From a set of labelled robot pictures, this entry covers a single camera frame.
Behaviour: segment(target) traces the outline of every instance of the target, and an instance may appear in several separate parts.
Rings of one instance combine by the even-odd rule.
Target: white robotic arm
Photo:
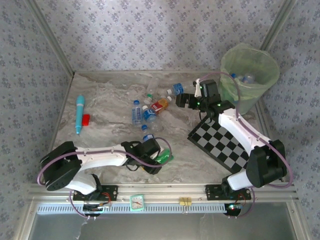
[[[78,154],[77,157],[82,161],[81,168],[73,177],[70,183],[65,186],[68,189],[81,192],[83,195],[88,195],[97,189],[97,183],[93,175],[84,173],[84,170],[91,168],[99,168],[105,166],[123,166],[128,160],[124,153],[113,152],[114,150],[126,151],[120,144],[111,147],[100,148],[83,148],[77,147],[76,152],[101,152],[112,151],[108,153],[98,154]]]
[[[279,140],[271,141],[251,126],[241,115],[237,117],[233,104],[227,100],[221,100],[214,80],[200,81],[197,79],[193,84],[195,85],[195,94],[178,95],[175,101],[176,105],[207,113],[210,119],[228,130],[249,155],[246,170],[222,180],[226,194],[251,186],[259,188],[287,174],[287,168],[282,160],[261,141],[269,143],[284,156],[284,145]],[[239,120],[258,138],[249,133]]]
[[[71,156],[51,164],[43,172],[45,186],[48,191],[68,188],[79,191],[83,195],[89,195],[96,191],[100,182],[97,176],[86,174],[85,170],[105,166],[131,165],[137,168],[143,166],[147,173],[154,175],[161,169],[155,159],[163,150],[154,138],[143,143],[123,142],[116,146],[100,148],[75,147],[73,142],[65,142],[41,160],[41,166],[44,168],[59,156],[72,153]]]

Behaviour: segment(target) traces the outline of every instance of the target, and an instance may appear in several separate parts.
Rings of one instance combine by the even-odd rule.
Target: green trash bin
[[[244,43],[231,48],[221,60],[221,71],[235,73],[237,76],[254,75],[254,83],[243,83],[238,78],[236,82],[241,91],[239,113],[246,114],[259,98],[279,79],[279,66],[269,53],[253,48]],[[228,100],[234,105],[238,103],[238,92],[234,82],[221,75],[219,93],[222,100]]]

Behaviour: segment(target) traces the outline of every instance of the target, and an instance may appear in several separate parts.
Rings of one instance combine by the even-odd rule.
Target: checkerboard
[[[207,116],[189,133],[188,140],[232,174],[246,169],[248,154],[236,138]]]

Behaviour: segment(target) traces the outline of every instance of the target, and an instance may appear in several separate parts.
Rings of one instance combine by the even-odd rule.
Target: gray marble floor
[[[131,122],[133,100],[144,99],[149,81],[160,78],[159,90],[172,84],[194,81],[204,73],[166,72],[93,72],[76,74],[59,123],[54,147],[73,141],[78,147],[109,147],[124,141],[141,141],[142,131]],[[84,95],[84,113],[90,114],[90,124],[76,135],[76,98]],[[149,175],[141,168],[136,172],[126,167],[107,166],[88,170],[103,183],[204,183],[220,182],[230,174],[220,164],[187,140],[188,133],[200,122],[199,112],[182,109],[172,104],[159,115],[163,129],[155,132],[172,147],[174,160],[156,175]],[[244,116],[255,128],[256,114]]]

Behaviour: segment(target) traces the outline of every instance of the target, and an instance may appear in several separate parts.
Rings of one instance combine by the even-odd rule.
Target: patterned wallpaper
[[[314,239],[320,239],[320,2],[298,1],[271,47],[281,68],[264,96]]]
[[[0,240],[10,240],[69,79],[24,2],[1,0],[0,10]]]
[[[75,71],[219,69],[283,0],[37,0]]]

